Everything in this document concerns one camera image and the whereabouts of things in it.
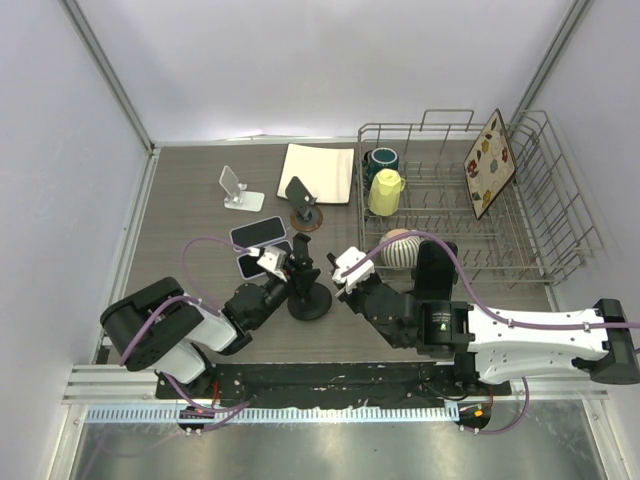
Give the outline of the aluminium corner frame post right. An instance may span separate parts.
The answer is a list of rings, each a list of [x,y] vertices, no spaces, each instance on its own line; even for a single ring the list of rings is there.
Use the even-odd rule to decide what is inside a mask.
[[[593,4],[593,0],[573,0],[571,2],[569,9],[564,15],[556,33],[553,35],[534,75],[515,108],[510,120],[511,128],[518,125],[523,120],[525,113],[534,105],[545,84],[551,77],[554,68],[560,61],[566,47],[577,33]]]

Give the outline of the floral square plate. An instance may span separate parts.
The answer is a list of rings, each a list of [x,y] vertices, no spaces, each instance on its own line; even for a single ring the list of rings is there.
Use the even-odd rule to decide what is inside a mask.
[[[480,130],[463,163],[473,214],[480,220],[516,173],[503,116],[496,109]]]

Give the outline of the dark green mug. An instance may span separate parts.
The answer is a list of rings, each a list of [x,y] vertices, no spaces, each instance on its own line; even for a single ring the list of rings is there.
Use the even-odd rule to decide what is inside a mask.
[[[382,169],[397,170],[399,156],[394,149],[378,147],[369,150],[364,155],[364,164],[368,174],[377,174]]]

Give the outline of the black phone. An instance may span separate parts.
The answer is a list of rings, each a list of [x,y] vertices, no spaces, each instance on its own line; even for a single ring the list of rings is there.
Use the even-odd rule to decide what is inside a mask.
[[[456,278],[455,266],[447,252],[435,241],[422,241],[413,272],[415,313],[425,317],[428,312],[450,307]]]

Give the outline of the black phone stand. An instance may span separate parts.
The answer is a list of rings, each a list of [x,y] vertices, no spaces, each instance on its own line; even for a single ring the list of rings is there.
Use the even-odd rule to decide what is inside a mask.
[[[292,239],[292,252],[285,261],[290,285],[287,308],[291,316],[300,321],[320,319],[332,306],[331,292],[317,282],[321,271],[313,266],[308,250],[310,241],[308,235],[297,233]]]

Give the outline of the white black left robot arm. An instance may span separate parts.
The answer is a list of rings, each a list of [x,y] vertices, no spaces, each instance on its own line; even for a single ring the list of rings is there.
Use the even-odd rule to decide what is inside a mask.
[[[263,285],[239,286],[219,312],[165,277],[109,306],[100,323],[127,370],[151,368],[200,399],[212,389],[213,367],[198,346],[238,352],[285,301],[308,298],[318,276],[309,260],[287,260],[282,278],[270,273]]]

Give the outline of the cream square plate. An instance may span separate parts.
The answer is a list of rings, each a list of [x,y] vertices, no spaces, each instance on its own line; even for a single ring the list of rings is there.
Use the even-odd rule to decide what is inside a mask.
[[[320,204],[345,205],[350,201],[354,164],[353,148],[324,148],[288,144],[277,189],[285,189],[296,176]]]

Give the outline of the yellow faceted mug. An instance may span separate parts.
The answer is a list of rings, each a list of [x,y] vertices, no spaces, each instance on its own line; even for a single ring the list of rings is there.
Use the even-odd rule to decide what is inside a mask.
[[[380,170],[375,175],[369,192],[369,210],[377,216],[393,215],[399,208],[405,184],[405,179],[396,170]]]

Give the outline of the striped white grey mug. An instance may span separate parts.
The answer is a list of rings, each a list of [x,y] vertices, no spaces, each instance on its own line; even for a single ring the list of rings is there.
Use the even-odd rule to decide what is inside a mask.
[[[384,265],[396,269],[413,269],[418,260],[422,238],[410,236],[384,247],[379,257]]]

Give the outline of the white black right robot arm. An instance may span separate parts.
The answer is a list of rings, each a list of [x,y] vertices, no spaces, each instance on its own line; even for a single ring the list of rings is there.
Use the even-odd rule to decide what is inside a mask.
[[[431,242],[420,246],[406,293],[386,284],[355,247],[328,259],[338,299],[391,347],[453,361],[451,380],[462,394],[520,377],[577,371],[607,385],[639,381],[639,361],[617,300],[601,299],[573,312],[483,310],[454,301],[454,264]]]

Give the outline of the aluminium corner frame post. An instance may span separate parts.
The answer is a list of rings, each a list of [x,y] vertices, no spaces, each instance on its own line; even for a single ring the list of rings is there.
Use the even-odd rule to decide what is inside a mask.
[[[80,4],[76,0],[60,0],[59,4],[69,18],[79,39],[85,46],[125,119],[133,129],[138,141],[147,153],[151,153],[155,148],[154,142],[144,127],[141,118],[136,112]]]
[[[534,105],[545,84],[551,77],[554,68],[560,61],[566,47],[577,33],[593,4],[593,0],[573,0],[571,2],[569,9],[564,15],[556,33],[553,35],[534,75],[515,108],[510,120],[511,128],[518,125],[523,120],[525,113]]]

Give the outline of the aluminium corner frame post left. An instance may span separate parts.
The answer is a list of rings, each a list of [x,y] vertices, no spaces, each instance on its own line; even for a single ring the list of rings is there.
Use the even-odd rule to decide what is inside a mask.
[[[151,153],[155,148],[154,142],[144,127],[141,118],[136,112],[80,4],[76,0],[60,0],[59,4],[69,18],[79,39],[85,46],[125,119],[133,129],[138,141],[147,153]]]

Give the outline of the wooden base phone stand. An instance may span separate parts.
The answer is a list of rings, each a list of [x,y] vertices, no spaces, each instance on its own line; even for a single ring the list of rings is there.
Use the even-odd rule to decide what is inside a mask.
[[[290,223],[294,229],[312,232],[322,225],[323,214],[316,205],[316,198],[297,176],[291,178],[285,188],[285,195],[292,207]]]

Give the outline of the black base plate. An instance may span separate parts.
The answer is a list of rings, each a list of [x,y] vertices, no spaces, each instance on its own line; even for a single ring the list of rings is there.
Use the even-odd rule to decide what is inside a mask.
[[[439,406],[449,399],[512,393],[509,382],[489,386],[461,367],[432,362],[217,364],[192,399],[252,408],[346,409]]]

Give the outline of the silver folding phone stand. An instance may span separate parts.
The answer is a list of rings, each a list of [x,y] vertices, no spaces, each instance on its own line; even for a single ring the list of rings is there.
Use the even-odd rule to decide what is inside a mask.
[[[265,194],[249,191],[228,165],[221,171],[219,185],[225,192],[223,204],[226,209],[247,212],[259,212],[262,209]]]

